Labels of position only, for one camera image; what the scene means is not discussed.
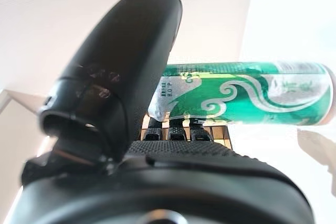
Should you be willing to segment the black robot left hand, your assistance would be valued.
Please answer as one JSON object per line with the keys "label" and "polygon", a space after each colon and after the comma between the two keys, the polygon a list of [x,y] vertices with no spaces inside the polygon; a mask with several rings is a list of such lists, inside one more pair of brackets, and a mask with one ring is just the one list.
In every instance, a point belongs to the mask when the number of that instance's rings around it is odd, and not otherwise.
{"label": "black robot left hand", "polygon": [[28,160],[10,223],[314,223],[282,172],[213,142],[141,141],[180,0],[120,0],[39,112],[57,138]]}

